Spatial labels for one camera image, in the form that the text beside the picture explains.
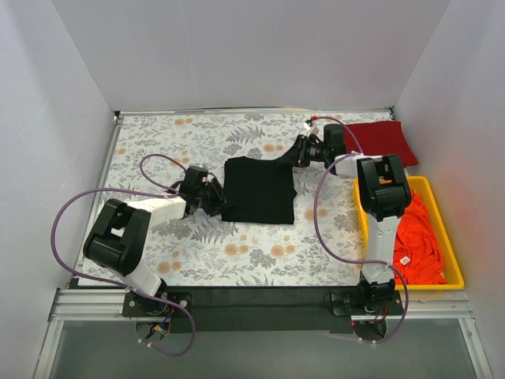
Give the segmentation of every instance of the orange red fabric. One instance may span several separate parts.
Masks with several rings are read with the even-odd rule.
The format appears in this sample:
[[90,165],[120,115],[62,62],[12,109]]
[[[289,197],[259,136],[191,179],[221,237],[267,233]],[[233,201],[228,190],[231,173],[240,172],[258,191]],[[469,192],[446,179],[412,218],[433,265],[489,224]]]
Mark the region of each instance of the orange red fabric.
[[[400,260],[405,256],[410,262],[403,265]],[[414,190],[412,202],[398,225],[393,265],[405,276],[407,284],[447,284],[442,274],[443,255],[429,223],[428,210]],[[396,275],[395,282],[402,284]]]

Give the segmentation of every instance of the metal frame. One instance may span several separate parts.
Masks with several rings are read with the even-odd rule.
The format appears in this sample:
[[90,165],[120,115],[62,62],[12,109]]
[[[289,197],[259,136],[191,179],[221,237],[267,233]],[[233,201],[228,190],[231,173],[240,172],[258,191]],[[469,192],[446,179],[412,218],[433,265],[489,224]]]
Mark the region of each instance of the metal frame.
[[[231,113],[278,113],[279,108],[261,109],[201,109],[201,110],[178,110],[160,112],[118,112],[114,118],[116,127],[111,136],[111,141],[107,149],[103,170],[100,174],[99,186],[103,186],[110,161],[121,130],[123,118],[126,115],[155,115],[155,114],[231,114]],[[310,112],[309,109],[284,109],[282,112]],[[340,112],[342,110],[318,110],[318,112]],[[385,112],[389,110],[370,110],[361,112]],[[88,225],[87,233],[92,225],[99,207],[100,195],[94,197]],[[51,373],[54,358],[56,356],[62,329],[65,321],[154,321],[161,317],[122,317],[122,307],[126,290],[93,288],[77,290],[59,290],[55,296],[53,308],[49,317],[46,337],[39,355],[34,378],[46,378]],[[405,301],[404,293],[400,292],[402,300]],[[362,316],[353,316],[355,321],[362,320]],[[388,316],[388,319],[398,319],[399,316]],[[407,320],[418,319],[458,319],[462,329],[462,335],[471,357],[473,367],[479,378],[492,377],[491,370],[481,341],[475,328],[473,312],[464,290],[461,291],[411,291],[410,306],[406,315]]]

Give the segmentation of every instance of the white tag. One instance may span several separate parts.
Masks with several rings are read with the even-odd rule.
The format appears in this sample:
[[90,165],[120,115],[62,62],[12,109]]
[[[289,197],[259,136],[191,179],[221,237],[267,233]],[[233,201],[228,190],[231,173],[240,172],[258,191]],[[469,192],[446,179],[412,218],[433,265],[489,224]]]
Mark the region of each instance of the white tag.
[[410,262],[410,258],[407,257],[406,255],[402,259],[400,259],[400,263],[404,266],[407,265],[409,262]]

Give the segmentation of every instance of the yellow plastic basket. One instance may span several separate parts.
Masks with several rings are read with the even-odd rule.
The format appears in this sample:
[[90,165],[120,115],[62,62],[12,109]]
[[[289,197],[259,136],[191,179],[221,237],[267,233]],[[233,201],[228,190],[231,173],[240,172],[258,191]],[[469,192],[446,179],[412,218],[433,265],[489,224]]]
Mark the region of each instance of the yellow plastic basket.
[[[426,290],[459,290],[463,288],[465,282],[461,272],[459,271],[458,262],[454,252],[452,251],[451,243],[447,237],[447,232],[443,226],[442,218],[440,217],[439,209],[436,207],[435,198],[428,179],[424,176],[409,176],[407,177],[409,186],[421,195],[422,202],[428,209],[429,221],[435,231],[436,239],[440,245],[440,251],[443,254],[445,269],[443,275],[447,280],[447,284],[409,284],[409,291],[426,291]],[[365,248],[368,243],[368,222],[365,211],[361,207],[360,192],[357,184],[357,179],[354,179],[354,201],[356,202],[358,219],[363,234],[363,242]]]

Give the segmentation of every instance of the cable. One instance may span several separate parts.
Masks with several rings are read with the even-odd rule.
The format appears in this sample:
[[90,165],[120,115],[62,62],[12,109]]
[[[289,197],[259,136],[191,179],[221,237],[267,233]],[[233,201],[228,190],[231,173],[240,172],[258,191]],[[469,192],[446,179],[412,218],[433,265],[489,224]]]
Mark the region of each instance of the cable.
[[152,158],[153,156],[159,156],[160,158],[165,158],[165,159],[168,159],[170,162],[172,163],[175,163],[177,164],[182,170],[184,170],[184,172],[186,172],[186,167],[182,166],[177,160],[175,159],[172,159],[170,158],[169,156],[166,156],[164,154],[158,154],[158,153],[155,153],[155,154],[147,154],[144,158],[142,158],[140,160],[140,163],[139,163],[139,168],[140,168],[140,173],[142,173],[142,176],[144,176],[149,182],[151,182],[152,184],[154,184],[155,186],[158,186],[160,188],[163,188],[165,190],[172,190],[172,187],[168,187],[168,186],[165,186],[164,184],[161,184],[161,183],[158,183],[156,180],[150,178],[144,171],[144,162],[149,159],[149,158]]
[[350,134],[350,136],[353,138],[354,142],[356,143],[356,146],[357,146],[357,149],[359,150],[359,152],[361,154],[364,154],[363,153],[363,148],[361,147],[360,143],[358,142],[356,136],[354,135],[353,131],[350,129],[349,126],[347,126],[346,124],[344,124],[342,121],[340,121],[338,118],[335,118],[335,117],[331,117],[331,116],[312,116],[310,118],[310,120],[308,120],[307,122],[310,124],[312,124],[312,122],[316,121],[316,120],[321,120],[321,119],[324,119],[324,120],[332,120],[332,121],[335,121],[337,122],[338,124],[342,125],[344,127],[345,130],[347,130],[347,132]]
[[[405,307],[403,308],[403,314],[400,317],[400,321],[398,322],[398,324],[396,325],[396,327],[391,331],[391,333],[389,333],[383,339],[381,339],[379,341],[375,341],[375,340],[367,341],[367,340],[365,340],[365,342],[368,342],[368,343],[382,343],[382,342],[386,342],[386,341],[390,340],[398,332],[398,330],[402,327],[403,321],[405,320],[405,316],[407,314],[407,310],[409,309],[409,291],[407,289],[407,283],[405,281],[405,278],[403,277],[402,273],[394,265],[390,265],[386,261],[379,261],[379,260],[362,261],[362,260],[345,259],[345,258],[339,257],[338,255],[336,255],[335,253],[333,253],[330,250],[330,248],[326,245],[326,243],[324,242],[324,240],[323,240],[323,236],[321,235],[321,232],[319,230],[319,221],[317,219],[317,202],[319,201],[319,195],[320,195],[321,189],[323,188],[324,180],[326,179],[326,177],[330,173],[331,169],[337,163],[343,161],[346,158],[354,156],[354,155],[355,154],[350,153],[350,154],[345,154],[344,156],[340,156],[332,164],[330,164],[330,166],[328,166],[328,168],[324,172],[323,176],[321,176],[321,179],[319,180],[319,183],[317,184],[316,194],[314,195],[314,205],[313,205],[313,210],[312,210],[313,213],[314,213],[314,227],[316,229],[317,239],[319,239],[319,242],[320,242],[321,246],[323,247],[323,249],[325,249],[326,252],[328,254],[330,254],[337,261],[341,261],[342,263],[348,263],[348,264],[352,264],[352,265],[369,265],[369,264],[386,265],[391,270],[393,270],[393,272],[395,272],[398,275],[398,277],[400,278],[400,280],[402,281],[403,289],[405,291]],[[331,335],[331,336],[334,337],[334,338],[342,338],[344,340],[355,340],[354,338],[349,338],[349,337],[345,337],[345,336],[333,336],[333,335]]]
[[[168,188],[168,190],[174,192],[174,195],[170,195],[168,197],[178,196],[178,194],[179,194],[178,191],[176,191],[175,189],[170,188],[170,187],[167,187],[167,188]],[[100,278],[98,276],[93,276],[93,275],[84,274],[83,272],[78,272],[76,269],[71,268],[70,266],[68,266],[60,258],[59,254],[58,254],[58,251],[56,249],[56,229],[58,227],[58,223],[59,223],[60,219],[62,218],[63,212],[75,200],[80,199],[83,196],[89,195],[90,193],[98,193],[98,192],[129,193],[129,194],[132,194],[132,195],[155,197],[155,198],[158,198],[158,199],[164,199],[164,198],[166,198],[166,195],[158,195],[158,194],[153,194],[153,193],[138,192],[138,191],[132,191],[130,189],[120,189],[120,188],[88,189],[87,191],[81,192],[81,193],[77,194],[76,196],[72,197],[70,200],[68,200],[62,206],[62,208],[58,211],[56,217],[54,218],[53,226],[52,226],[52,228],[50,230],[50,248],[51,248],[51,251],[53,252],[54,259],[59,263],[60,266],[62,266],[66,271],[71,272],[74,275],[80,276],[81,278],[90,279],[90,280],[98,280],[99,282],[110,283],[110,284],[114,284],[116,286],[119,286],[121,288],[127,288],[128,286],[126,284],[118,282],[116,280]],[[140,291],[140,290],[133,289],[133,291],[137,295],[142,296],[144,298],[147,298],[149,300],[153,300],[155,302],[162,302],[163,304],[166,304],[167,306],[176,307],[177,309],[179,309],[181,312],[183,312],[183,314],[185,314],[188,317],[189,323],[191,324],[191,338],[190,338],[188,344],[186,345],[186,347],[183,350],[181,350],[181,351],[178,351],[178,352],[168,351],[167,349],[165,349],[163,347],[160,347],[160,346],[157,346],[157,345],[155,345],[155,344],[147,341],[146,339],[143,339],[143,340],[140,340],[140,341],[142,343],[147,344],[150,347],[154,347],[156,350],[159,350],[159,351],[161,351],[164,354],[171,355],[171,356],[174,356],[174,357],[178,357],[179,355],[183,355],[184,353],[186,353],[191,348],[191,346],[193,345],[193,342],[194,342],[195,336],[196,336],[195,321],[193,319],[193,316],[191,316],[191,313],[188,312],[188,310],[186,308],[184,308],[183,306],[180,306],[176,302],[171,302],[169,300],[165,300],[165,299],[162,299],[162,298],[156,298],[156,297],[150,296],[150,295],[148,295],[148,294],[146,294],[146,293],[144,293],[143,291]]]

